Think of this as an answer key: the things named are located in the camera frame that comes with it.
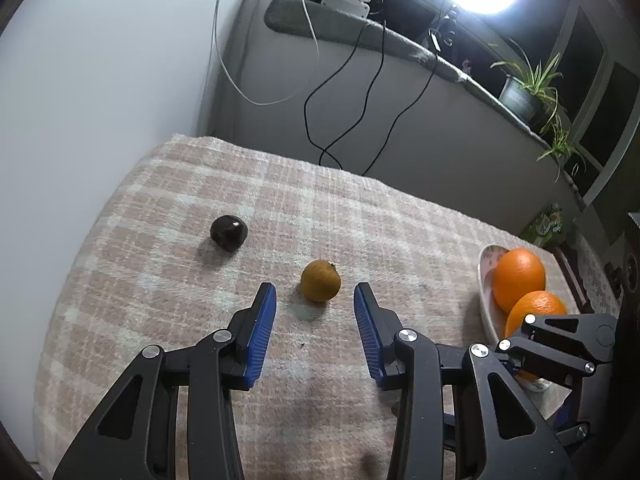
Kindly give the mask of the medium orange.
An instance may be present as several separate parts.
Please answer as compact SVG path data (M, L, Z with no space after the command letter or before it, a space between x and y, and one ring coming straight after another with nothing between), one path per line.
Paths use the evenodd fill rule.
M566 315L567 308L557 296L545 290L524 295L509 311L504 324L503 337L508 338L520 328L527 315Z

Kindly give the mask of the large orange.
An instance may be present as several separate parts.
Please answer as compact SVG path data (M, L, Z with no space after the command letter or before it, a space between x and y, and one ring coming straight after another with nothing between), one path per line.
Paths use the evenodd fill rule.
M491 280L492 296L498 308L509 313L529 292L546 288L546 270L530 250L516 248L506 252L495 267Z

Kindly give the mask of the pink plaid tablecloth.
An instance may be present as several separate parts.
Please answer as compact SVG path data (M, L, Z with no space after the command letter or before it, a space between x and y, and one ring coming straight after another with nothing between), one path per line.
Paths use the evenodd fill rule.
M233 214L246 241L209 235ZM250 479L382 479L396 426L367 369L352 290L444 344L482 338L480 251L518 238L367 178L175 136L122 181L82 245L40 359L35 434L51 477L99 400L147 344L195 344L276 286L277 318L257 385L233 401ZM300 277L332 262L342 286L307 300Z

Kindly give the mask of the dark plum far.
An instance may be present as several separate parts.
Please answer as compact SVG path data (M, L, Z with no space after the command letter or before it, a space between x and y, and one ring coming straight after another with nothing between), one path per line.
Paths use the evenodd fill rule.
M224 214L214 220L209 229L210 238L226 252L236 252L248 235L247 224L233 214Z

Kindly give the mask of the brown kiwi berry far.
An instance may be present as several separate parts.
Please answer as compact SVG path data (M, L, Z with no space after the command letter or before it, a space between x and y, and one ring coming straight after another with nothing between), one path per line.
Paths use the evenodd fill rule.
M314 260L308 263L300 277L300 291L312 302L327 302L340 291L342 279L332 262Z

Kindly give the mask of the potted spider plant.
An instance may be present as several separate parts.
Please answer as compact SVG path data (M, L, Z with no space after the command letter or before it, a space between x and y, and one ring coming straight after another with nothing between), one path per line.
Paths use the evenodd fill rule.
M514 39L509 39L509 42L518 51L518 60L503 58L490 66L500 68L506 74L499 102L525 122L531 132L551 136L550 146L538 156L538 162L550 157L561 167L572 157L576 157L568 174L572 178L577 177L582 170L587 169L587 163L585 156L570 138L566 108L561 102L558 88L555 87L555 81L563 77L560 72L562 53L556 52L546 62L539 60L534 64Z

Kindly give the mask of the grey green sill cloth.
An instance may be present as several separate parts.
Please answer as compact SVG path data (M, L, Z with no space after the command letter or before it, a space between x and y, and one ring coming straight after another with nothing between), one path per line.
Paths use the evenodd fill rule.
M582 208L570 176L491 94L453 65L380 24L299 0L259 0L262 21L243 70L250 88L292 99L244 110L238 139L255 150L380 180L429 202L481 216L528 198Z

